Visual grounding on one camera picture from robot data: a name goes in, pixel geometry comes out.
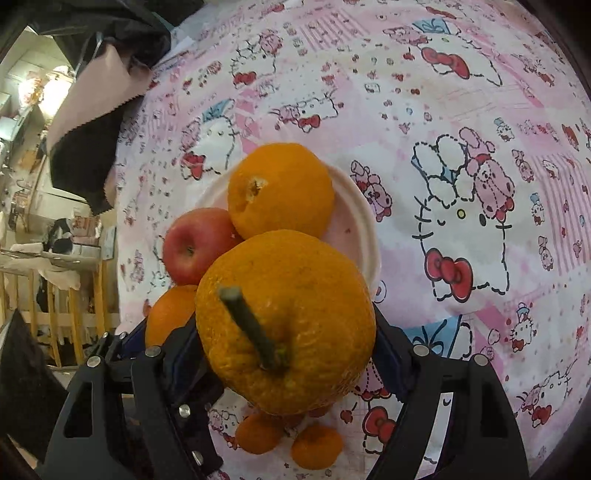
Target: blue bow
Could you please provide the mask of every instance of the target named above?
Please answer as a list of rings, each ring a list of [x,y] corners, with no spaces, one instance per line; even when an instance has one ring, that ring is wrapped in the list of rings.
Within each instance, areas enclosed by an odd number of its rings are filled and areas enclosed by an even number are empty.
[[[203,123],[222,117],[223,111],[229,102],[230,102],[229,99],[222,100],[221,102],[218,102],[215,105],[212,105],[211,107],[209,107],[207,110],[205,110],[203,112]]]
[[[446,33],[451,35],[449,27],[442,18],[432,18],[431,20],[417,20],[413,25],[425,33]]]

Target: white plate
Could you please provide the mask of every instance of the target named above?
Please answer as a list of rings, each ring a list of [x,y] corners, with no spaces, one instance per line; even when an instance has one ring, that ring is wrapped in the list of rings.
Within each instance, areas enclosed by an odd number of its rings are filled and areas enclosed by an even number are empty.
[[[373,298],[382,260],[375,232],[375,216],[355,182],[342,170],[326,165],[335,189],[335,209],[322,240],[349,257],[362,273]],[[218,177],[203,192],[197,207],[228,208],[228,182],[233,170]]]

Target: cartoon character drawing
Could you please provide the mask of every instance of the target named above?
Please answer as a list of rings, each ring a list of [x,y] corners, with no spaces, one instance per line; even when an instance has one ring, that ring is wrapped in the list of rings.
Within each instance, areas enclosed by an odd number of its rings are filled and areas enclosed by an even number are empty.
[[[515,416],[519,412],[527,412],[528,415],[531,415],[533,428],[545,425],[550,417],[559,411],[564,399],[572,390],[572,388],[569,389],[569,373],[573,364],[569,365],[564,374],[556,371],[541,384],[535,385],[529,393],[523,392],[525,397],[518,395],[517,398],[522,400],[522,404]]]
[[[523,122],[522,124],[517,124],[517,126],[519,127],[519,130],[525,135],[538,134],[538,129],[531,123],[529,119]]]
[[[513,353],[521,352],[525,345],[531,343],[535,336],[534,321],[530,316],[529,307],[520,302],[517,307],[517,324],[511,330],[511,348]]]
[[[353,173],[351,178],[374,210],[375,219],[381,222],[384,217],[391,216],[392,197],[382,186],[379,175],[370,173],[369,167],[364,167],[357,160],[351,163],[351,172]]]
[[[322,120],[337,118],[339,112],[331,98],[333,92],[325,92],[324,97],[310,97],[292,105],[272,109],[270,113],[278,116],[283,124],[297,125],[305,134],[319,128]]]
[[[240,43],[230,66],[234,87],[251,85],[265,75],[274,74],[275,58],[282,46],[283,40],[276,30],[263,30]]]
[[[517,170],[519,170],[519,174],[523,181],[530,183],[534,179],[534,171],[531,169],[529,163],[527,163],[523,157],[524,153],[521,150],[511,150],[513,154],[513,158],[515,159],[515,165],[517,165]]]
[[[515,138],[515,134],[509,125],[502,118],[495,118],[496,132],[503,141],[508,142]]]
[[[554,77],[544,71],[544,67],[542,66],[540,59],[536,59],[534,62],[523,55],[513,54],[513,56],[523,64],[524,72],[535,73],[549,87],[554,86]]]
[[[542,160],[542,166],[544,167],[544,170],[548,172],[551,179],[560,180],[560,172],[555,163],[550,160]]]
[[[154,239],[154,244],[152,245],[152,254],[157,260],[156,269],[152,272],[152,280],[150,280],[150,286],[154,287],[166,287],[170,285],[171,280],[168,272],[166,272],[166,267],[164,266],[164,261],[162,260],[162,247],[164,246],[164,237],[162,235],[158,235]]]
[[[443,18],[419,20],[412,27],[387,28],[386,35],[402,45],[416,48],[424,61],[440,75],[454,73],[461,79],[482,77],[496,86],[503,82],[491,60],[472,40],[461,36],[461,31]]]
[[[580,120],[581,120],[581,127],[583,128],[583,132],[584,132],[585,136],[587,137],[587,143],[585,143],[585,147],[587,147],[589,150],[591,150],[591,130],[589,129],[589,127],[587,127],[585,122],[583,122],[582,118]]]
[[[497,212],[491,213],[493,221],[487,218],[482,207],[486,210],[489,203],[477,202],[475,194],[476,181],[480,186],[495,185],[484,173],[495,171],[496,166],[485,166],[479,173],[483,165],[494,162],[489,148],[486,144],[468,148],[449,135],[439,136],[434,145],[419,142],[414,146],[411,163],[425,180],[428,195],[424,200],[415,197],[419,213],[418,233],[413,238],[421,242],[425,274],[438,301],[453,297],[463,303],[477,288],[489,287],[499,294],[509,289],[505,235],[511,225]],[[471,162],[471,172],[467,172]],[[461,242],[457,242],[458,235],[463,235]]]
[[[581,240],[577,240],[575,243],[573,243],[573,253],[575,258],[579,258],[579,255],[581,254],[581,252],[583,251],[583,245],[581,243]]]
[[[538,237],[538,245],[540,247],[540,260],[545,270],[550,271],[554,268],[554,258],[548,249],[548,239],[544,236]]]
[[[536,193],[532,193],[530,195],[530,200],[532,201],[533,205],[531,206],[531,216],[534,218],[534,223],[536,225],[541,225],[545,221],[544,217],[544,206],[540,201],[540,195]]]
[[[181,135],[181,175],[185,180],[201,180],[204,173],[225,172],[235,150],[236,136],[231,110],[234,100],[211,106],[183,129]]]
[[[570,146],[578,152],[579,140],[577,139],[577,135],[574,134],[574,130],[571,127],[568,127],[567,125],[562,124],[562,131],[566,135],[566,138],[569,140]]]
[[[134,262],[134,266],[133,266],[131,272],[129,273],[129,279],[133,283],[142,283],[144,281],[144,276],[145,276],[144,257],[139,252],[139,250],[135,251],[133,262]]]
[[[459,135],[466,142],[470,159],[466,164],[466,172],[474,177],[476,195],[484,214],[489,219],[496,218],[499,222],[504,222],[507,212],[515,207],[515,185],[499,163],[492,159],[491,153],[495,152],[495,146],[491,142],[485,142],[476,131],[468,127],[462,128]]]

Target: wooden railing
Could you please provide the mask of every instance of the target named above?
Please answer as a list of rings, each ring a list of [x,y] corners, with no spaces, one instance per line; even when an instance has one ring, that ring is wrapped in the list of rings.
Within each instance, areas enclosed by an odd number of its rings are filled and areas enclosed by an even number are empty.
[[[14,277],[10,282],[10,290],[5,287],[5,279],[9,276]],[[0,268],[0,325],[3,325],[12,315],[12,312],[20,307],[21,314],[25,321],[31,326],[31,335],[37,338],[38,328],[41,325],[49,325],[50,343],[53,358],[58,367],[62,367],[60,351],[58,347],[59,329],[69,327],[71,331],[71,340],[74,346],[76,363],[80,365],[85,360],[83,352],[83,342],[81,330],[84,327],[95,327],[96,333],[100,337],[105,332],[110,331],[112,326],[118,325],[119,315],[109,314],[107,312],[107,303],[105,301],[105,262],[101,261],[95,272],[93,272],[93,291],[95,302],[95,313],[82,313],[80,308],[80,291],[71,288],[67,295],[67,312],[56,311],[56,288],[51,283],[47,283],[47,303],[48,313],[39,312],[37,302],[35,301],[35,279],[39,273],[36,271],[21,272]],[[28,301],[27,308],[24,310],[20,305],[20,294],[18,287],[18,278],[27,279]]]

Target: pink tablecloth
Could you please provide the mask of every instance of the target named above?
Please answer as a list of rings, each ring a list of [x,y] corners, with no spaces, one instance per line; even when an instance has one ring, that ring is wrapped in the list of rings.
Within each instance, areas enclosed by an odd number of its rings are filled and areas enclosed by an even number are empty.
[[[589,101],[539,23],[502,0],[245,0],[175,38],[120,138],[119,330],[170,286],[163,236],[204,188],[258,145],[302,143],[375,211],[388,321],[440,355],[491,359],[536,470],[591,381]],[[321,419],[345,438],[321,472],[290,459],[295,432],[262,457],[237,448],[248,411],[227,391],[210,414],[216,477],[357,480],[400,404],[369,365]]]

